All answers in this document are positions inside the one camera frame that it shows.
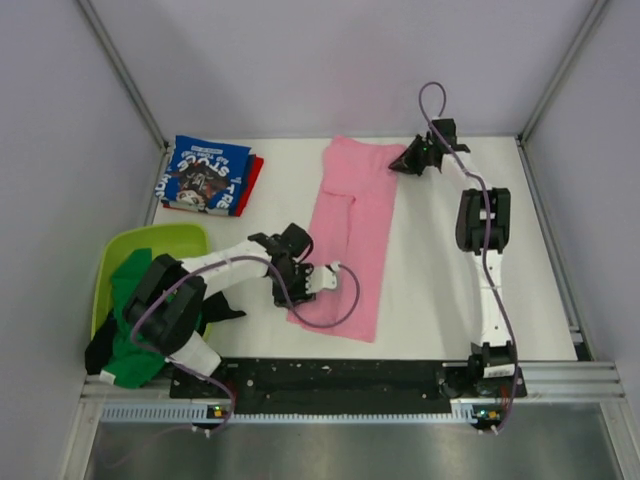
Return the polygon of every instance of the black cloth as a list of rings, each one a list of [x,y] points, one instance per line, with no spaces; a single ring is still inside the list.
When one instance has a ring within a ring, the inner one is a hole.
[[[109,363],[113,355],[113,337],[118,331],[118,322],[113,316],[113,310],[93,336],[89,346],[84,351],[84,368],[87,375],[98,375],[102,368]]]
[[[223,320],[232,320],[234,318],[244,317],[247,314],[243,310],[232,310],[229,307],[226,297],[222,292],[214,293],[204,302],[202,302],[202,320],[198,327],[198,333],[202,335],[209,323],[222,322]]]

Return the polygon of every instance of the white tabletop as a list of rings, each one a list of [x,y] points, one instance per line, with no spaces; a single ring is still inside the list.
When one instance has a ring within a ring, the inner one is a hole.
[[[408,144],[407,138],[361,139]],[[463,139],[483,175],[511,191],[511,235],[502,266],[503,297],[522,360],[575,360],[560,295],[522,170],[515,140]],[[265,159],[240,218],[158,207],[154,223],[196,222],[215,249],[257,232],[280,233],[290,222],[308,228],[330,139],[234,140]],[[312,333],[286,321],[271,282],[256,279],[225,291],[248,313],[214,326],[209,343],[222,356],[289,358],[466,359],[477,315],[471,261],[456,247],[459,192],[435,169],[399,176],[385,263],[377,338],[364,343]]]

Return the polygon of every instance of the gray wall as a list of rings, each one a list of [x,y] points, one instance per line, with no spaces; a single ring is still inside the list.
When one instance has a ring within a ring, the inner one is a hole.
[[[71,0],[0,9],[0,477],[55,477],[102,247],[158,154]]]
[[[598,352],[640,420],[640,2],[612,2],[531,143]]]
[[[94,0],[165,135],[217,138],[411,135],[434,79],[518,133],[592,2]]]

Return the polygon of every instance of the green cloth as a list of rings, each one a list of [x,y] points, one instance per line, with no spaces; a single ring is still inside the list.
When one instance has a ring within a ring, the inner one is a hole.
[[[132,327],[122,315],[122,310],[151,265],[151,261],[150,248],[135,250],[111,277],[113,315],[118,324],[118,331],[113,339],[113,355],[107,366],[102,369],[102,376],[113,380],[113,384],[119,387],[141,387],[155,377],[165,365],[163,355],[148,352],[131,342]],[[146,343],[141,335],[138,335],[138,341]]]

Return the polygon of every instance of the pink towel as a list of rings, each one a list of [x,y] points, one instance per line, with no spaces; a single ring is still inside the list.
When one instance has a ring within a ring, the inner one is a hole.
[[[376,339],[378,304],[384,274],[389,230],[396,198],[396,174],[387,167],[406,147],[369,145],[336,137],[324,151],[324,177],[311,218],[309,233],[314,265],[336,260],[350,267],[360,280],[360,302],[344,323],[330,329],[303,328],[364,342]],[[355,297],[353,280],[344,272],[334,292],[320,292],[298,312],[316,324],[341,318]],[[288,320],[300,323],[289,313]]]

